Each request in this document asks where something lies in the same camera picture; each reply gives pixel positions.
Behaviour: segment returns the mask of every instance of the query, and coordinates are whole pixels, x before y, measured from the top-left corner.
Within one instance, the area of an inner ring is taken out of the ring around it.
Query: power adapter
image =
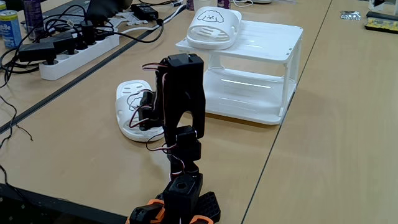
[[[131,5],[131,11],[140,20],[154,21],[159,18],[159,13],[148,4],[133,4]]]
[[[93,23],[91,21],[83,21],[80,23],[80,25],[81,33],[83,34],[83,39],[85,40],[86,44],[95,44],[95,30]]]
[[[57,54],[53,43],[33,43],[24,44],[18,52],[20,62],[33,62],[38,60],[46,60],[47,65],[53,65]]]
[[[40,43],[53,43],[56,54],[60,54],[66,50],[69,55],[75,53],[75,40],[70,32],[62,32],[52,37],[40,39]]]

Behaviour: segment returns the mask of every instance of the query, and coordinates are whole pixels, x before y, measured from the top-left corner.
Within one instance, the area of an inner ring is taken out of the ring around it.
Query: can
[[[6,2],[5,1],[0,1],[0,12],[7,10]]]
[[[9,49],[18,47],[22,37],[21,30],[19,28],[17,11],[5,10],[0,12],[0,26],[6,47]]]
[[[24,0],[24,13],[29,40],[35,40],[44,32],[43,13],[40,0]]]
[[[4,10],[7,10],[6,2],[0,1],[0,12]]]
[[[224,9],[231,9],[231,1],[218,0],[218,7],[223,7]]]
[[[193,5],[193,0],[187,0],[187,9],[190,11],[195,10],[194,5]]]

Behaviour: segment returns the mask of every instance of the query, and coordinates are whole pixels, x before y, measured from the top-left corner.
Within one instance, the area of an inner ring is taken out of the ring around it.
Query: cartoon face drawing
[[[203,20],[206,22],[222,23],[222,22],[224,22],[224,17],[219,12],[217,12],[215,10],[207,10],[198,16],[198,20]]]

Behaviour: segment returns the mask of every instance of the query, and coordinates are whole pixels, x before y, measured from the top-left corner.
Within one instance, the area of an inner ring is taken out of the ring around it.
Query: tabletop
[[[42,2],[42,10],[48,11],[59,5],[65,4],[68,1],[70,0],[50,0]],[[157,7],[156,9],[159,12],[159,17],[165,18],[174,13],[177,7],[171,8],[167,6],[162,6],[162,7]],[[23,21],[24,12],[19,11],[18,17],[19,21]],[[144,24],[144,26],[150,26],[150,27],[154,25],[155,25],[154,22]],[[126,30],[132,27],[134,26],[130,27],[127,26],[126,23],[122,23],[118,28],[119,30]],[[25,30],[23,30],[22,26],[21,26],[21,32],[22,35],[26,35],[26,32]],[[144,30],[136,30],[128,34],[133,37],[138,37],[142,35],[144,32],[145,32]],[[56,93],[57,90],[71,83],[85,72],[90,71],[90,69],[98,65],[103,60],[106,60],[106,58],[110,57],[113,54],[116,54],[116,52],[118,52],[119,50],[124,49],[125,46],[127,45],[131,46],[131,43],[135,43],[135,41],[131,41],[130,39],[125,37],[121,37],[119,46],[110,50],[109,52],[106,52],[102,56],[92,60],[86,65],[74,70],[73,72],[55,81],[48,81],[41,79],[40,72],[21,74],[21,75],[13,74],[7,86],[0,89],[0,95],[3,96],[9,103],[11,103],[17,108],[18,114],[21,114],[22,112],[28,110],[29,108],[32,108],[38,102],[46,99],[51,94]],[[6,49],[4,43],[2,40],[0,40],[0,52],[5,52],[5,51]],[[8,62],[8,59],[9,58],[6,58],[4,60],[4,63]],[[8,105],[6,105],[4,102],[0,102],[0,127],[8,123],[13,115],[14,115],[14,110]]]
[[[398,36],[341,10],[368,3],[333,0],[244,223],[398,221]]]
[[[273,2],[238,10],[245,20],[303,27],[302,70],[329,3]],[[311,16],[308,7],[316,9]],[[169,179],[169,162],[162,153],[149,152],[144,144],[122,135],[114,109],[116,87],[134,79],[146,80],[153,87],[154,74],[143,72],[141,65],[177,54],[175,43],[185,37],[192,18],[193,12],[183,11],[166,24],[157,42],[135,45],[23,120],[20,125],[30,131],[34,141],[15,129],[0,151],[9,182],[124,216],[163,191]],[[249,72],[284,73],[283,67],[242,59],[229,58],[225,64]],[[185,115],[182,123],[189,122]],[[216,193],[221,223],[240,223],[279,127],[212,114],[206,116],[205,126],[205,137],[200,140],[202,159],[197,162],[204,175],[202,193]]]

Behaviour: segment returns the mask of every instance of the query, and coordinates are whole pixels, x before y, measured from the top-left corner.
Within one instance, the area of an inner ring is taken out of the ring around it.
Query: robotic arm
[[[130,224],[213,224],[220,207],[213,192],[202,196],[203,174],[194,163],[201,158],[205,132],[203,60],[195,54],[171,55],[160,63],[144,65],[156,72],[156,92],[146,91],[138,109],[142,131],[162,126],[170,161],[170,179],[163,193],[148,205],[134,209]],[[192,126],[177,127],[182,115],[191,112]]]

